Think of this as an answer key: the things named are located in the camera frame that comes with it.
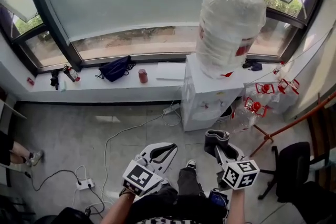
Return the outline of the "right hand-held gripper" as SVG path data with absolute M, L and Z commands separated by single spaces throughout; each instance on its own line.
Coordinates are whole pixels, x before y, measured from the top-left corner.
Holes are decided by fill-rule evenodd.
M 260 169 L 254 160 L 242 161 L 245 158 L 243 151 L 232 143 L 228 143 L 226 151 L 215 146 L 215 157 L 222 171 L 217 174 L 217 183 L 220 190 L 240 190 L 252 186 Z M 236 162 L 226 162 L 226 158 Z

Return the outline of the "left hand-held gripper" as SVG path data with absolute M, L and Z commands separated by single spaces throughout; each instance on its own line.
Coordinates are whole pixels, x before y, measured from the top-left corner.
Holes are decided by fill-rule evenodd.
M 122 176 L 122 186 L 138 197 L 151 192 L 163 180 L 162 173 L 166 172 L 177 151 L 175 143 L 148 145 L 129 163 Z

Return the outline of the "grey cloth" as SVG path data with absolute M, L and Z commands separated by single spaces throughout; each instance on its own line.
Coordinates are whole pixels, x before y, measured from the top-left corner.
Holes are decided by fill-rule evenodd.
M 223 151 L 227 149 L 230 133 L 223 130 L 207 130 L 205 133 L 204 151 L 216 157 L 215 147 Z

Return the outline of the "white water dispenser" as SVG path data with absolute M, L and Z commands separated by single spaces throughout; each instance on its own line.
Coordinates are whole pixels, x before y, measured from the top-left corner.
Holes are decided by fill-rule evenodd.
M 211 127 L 239 96 L 244 84 L 233 76 L 214 79 L 201 70 L 196 54 L 186 56 L 181 90 L 181 116 L 185 132 Z

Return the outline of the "person's right forearm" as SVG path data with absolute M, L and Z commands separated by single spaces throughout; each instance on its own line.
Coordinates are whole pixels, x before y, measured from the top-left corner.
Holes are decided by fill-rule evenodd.
M 233 190 L 226 224 L 245 224 L 245 190 Z

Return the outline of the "person's left forearm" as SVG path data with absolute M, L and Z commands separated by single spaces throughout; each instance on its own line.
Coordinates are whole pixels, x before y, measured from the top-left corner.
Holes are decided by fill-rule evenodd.
M 123 192 L 106 216 L 101 220 L 100 224 L 124 224 L 134 199 L 135 194 L 132 192 Z

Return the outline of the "plastic-wrapped clear water jug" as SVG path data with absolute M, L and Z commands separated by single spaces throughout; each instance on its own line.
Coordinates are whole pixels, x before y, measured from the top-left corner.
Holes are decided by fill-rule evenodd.
M 196 57 L 209 77 L 230 76 L 241 67 L 266 23 L 264 0 L 203 0 Z

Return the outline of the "black bin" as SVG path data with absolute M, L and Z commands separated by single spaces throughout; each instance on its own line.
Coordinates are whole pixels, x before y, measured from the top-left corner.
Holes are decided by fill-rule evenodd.
M 233 106 L 230 105 L 226 111 L 217 119 L 216 122 L 223 122 L 226 120 L 229 120 L 231 118 L 231 115 L 233 113 Z

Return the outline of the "person's black trousers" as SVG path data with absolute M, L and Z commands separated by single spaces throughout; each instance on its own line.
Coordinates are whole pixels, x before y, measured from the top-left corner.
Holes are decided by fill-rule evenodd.
M 190 217 L 207 224 L 205 209 L 209 208 L 209 201 L 197 181 L 196 171 L 181 169 L 177 185 L 178 190 L 166 186 L 133 203 L 126 224 L 164 216 Z

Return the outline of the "white power strip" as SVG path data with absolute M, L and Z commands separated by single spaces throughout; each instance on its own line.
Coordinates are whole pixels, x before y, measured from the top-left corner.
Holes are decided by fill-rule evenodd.
M 93 188 L 94 182 L 91 178 L 80 180 L 79 182 L 76 183 L 77 189 L 78 190 L 85 190 L 89 188 Z
M 170 114 L 170 113 L 178 110 L 179 108 L 180 108 L 180 104 L 179 103 L 173 104 L 173 105 L 169 106 L 168 108 L 164 109 L 163 110 L 163 114 L 164 115 Z

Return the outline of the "black office chair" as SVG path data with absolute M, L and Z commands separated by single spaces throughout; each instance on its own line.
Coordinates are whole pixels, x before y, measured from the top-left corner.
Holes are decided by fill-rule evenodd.
M 58 215 L 47 215 L 39 218 L 33 224 L 94 224 L 88 215 L 66 207 Z
M 272 146 L 271 151 L 275 155 L 275 170 L 261 169 L 260 172 L 273 175 L 273 178 L 267 183 L 264 193 L 258 196 L 258 200 L 264 199 L 276 186 L 278 202 L 290 202 L 307 181 L 310 166 L 320 161 L 328 163 L 330 156 L 329 153 L 323 153 L 311 159 L 308 142 L 294 143 L 281 151 Z

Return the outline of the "person's black shirt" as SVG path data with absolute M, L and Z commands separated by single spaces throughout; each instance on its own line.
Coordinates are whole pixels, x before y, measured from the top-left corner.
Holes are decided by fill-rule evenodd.
M 177 216 L 164 216 L 152 217 L 137 221 L 135 224 L 203 224 L 198 220 L 191 219 L 190 217 L 177 217 Z

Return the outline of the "red-brown coat rack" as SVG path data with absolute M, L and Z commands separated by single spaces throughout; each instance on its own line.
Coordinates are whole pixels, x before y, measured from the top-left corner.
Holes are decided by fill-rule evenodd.
M 263 136 L 264 136 L 264 140 L 261 142 L 261 144 L 250 154 L 249 157 L 253 157 L 265 144 L 267 141 L 271 141 L 272 143 L 274 142 L 273 137 L 292 128 L 293 126 L 299 124 L 300 122 L 306 120 L 308 117 L 312 116 L 314 113 L 318 112 L 319 110 L 321 110 L 325 105 L 329 104 L 334 98 L 336 98 L 336 90 L 330 94 L 324 101 L 319 101 L 318 105 L 311 109 L 310 111 L 308 111 L 306 114 L 304 114 L 302 117 L 296 119 L 295 121 L 293 121 L 290 124 L 287 124 L 286 126 L 280 128 L 277 131 L 274 131 L 272 133 L 267 133 L 265 132 L 263 129 L 261 129 L 260 127 L 258 127 L 257 125 L 254 125 L 254 128 L 256 128 Z

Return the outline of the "white paper sheet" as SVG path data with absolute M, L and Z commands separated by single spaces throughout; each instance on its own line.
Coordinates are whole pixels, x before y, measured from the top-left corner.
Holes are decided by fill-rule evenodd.
M 156 69 L 156 78 L 158 80 L 183 80 L 185 67 L 185 63 L 159 62 Z

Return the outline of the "dark crumpled cloth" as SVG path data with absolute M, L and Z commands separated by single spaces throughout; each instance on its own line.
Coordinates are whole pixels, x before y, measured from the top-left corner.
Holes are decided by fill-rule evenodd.
M 250 71 L 261 71 L 263 69 L 263 66 L 260 62 L 256 60 L 246 59 L 242 65 L 242 68 Z

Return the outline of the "small black gadget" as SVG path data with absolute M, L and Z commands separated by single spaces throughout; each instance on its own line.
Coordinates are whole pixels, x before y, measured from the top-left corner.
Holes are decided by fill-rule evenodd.
M 50 85 L 57 91 L 59 89 L 59 71 L 53 70 L 51 72 Z

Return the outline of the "black-framed frosted window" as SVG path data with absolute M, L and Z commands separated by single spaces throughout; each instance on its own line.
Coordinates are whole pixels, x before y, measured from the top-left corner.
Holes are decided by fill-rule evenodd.
M 195 52 L 203 0 L 0 0 L 0 34 L 33 75 Z M 246 57 L 288 60 L 323 0 L 264 0 L 266 23 Z

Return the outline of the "grey desk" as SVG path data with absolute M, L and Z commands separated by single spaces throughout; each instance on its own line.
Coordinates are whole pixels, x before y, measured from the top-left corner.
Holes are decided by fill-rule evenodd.
M 27 119 L 27 117 L 25 117 L 24 115 L 22 115 L 21 113 L 19 113 L 19 112 L 16 111 L 15 109 L 13 109 L 10 105 L 8 105 L 5 101 L 3 101 L 3 100 L 1 100 L 1 99 L 0 99 L 0 118 L 1 118 L 1 116 L 2 116 L 2 112 L 3 112 L 4 108 L 8 108 L 8 109 L 10 109 L 11 112 L 12 112 L 14 115 L 16 115 L 16 116 L 18 116 L 18 117 L 20 117 L 20 118 L 22 118 L 22 119 L 25 119 L 25 120 Z

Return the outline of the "black drawstring bag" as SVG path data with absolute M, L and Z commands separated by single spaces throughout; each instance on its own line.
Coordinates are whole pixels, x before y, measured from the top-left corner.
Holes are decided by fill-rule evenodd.
M 127 76 L 135 65 L 136 62 L 132 60 L 131 56 L 125 56 L 99 67 L 100 74 L 95 75 L 95 77 L 114 82 L 123 76 Z

